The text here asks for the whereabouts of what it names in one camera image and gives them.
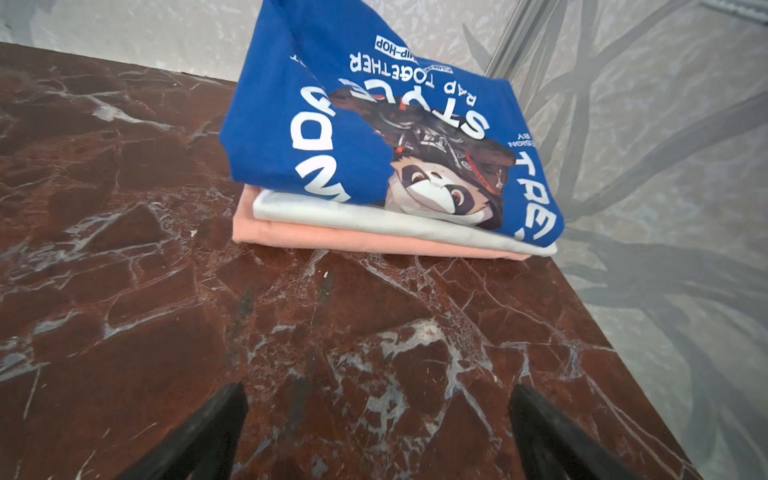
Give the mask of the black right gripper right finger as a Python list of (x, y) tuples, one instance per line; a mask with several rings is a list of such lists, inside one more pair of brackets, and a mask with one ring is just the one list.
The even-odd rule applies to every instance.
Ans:
[(638, 477), (531, 386), (514, 388), (508, 414), (527, 479)]

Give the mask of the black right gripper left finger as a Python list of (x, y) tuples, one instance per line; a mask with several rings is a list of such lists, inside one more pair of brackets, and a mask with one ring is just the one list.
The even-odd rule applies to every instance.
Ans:
[(248, 413), (241, 383), (222, 388), (120, 479), (228, 479)]

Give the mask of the blue t shirt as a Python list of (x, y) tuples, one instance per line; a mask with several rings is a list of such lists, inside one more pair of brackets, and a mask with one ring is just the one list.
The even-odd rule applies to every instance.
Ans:
[(547, 247), (565, 220), (509, 82), (414, 56), (360, 1), (266, 1), (220, 140), (235, 181)]

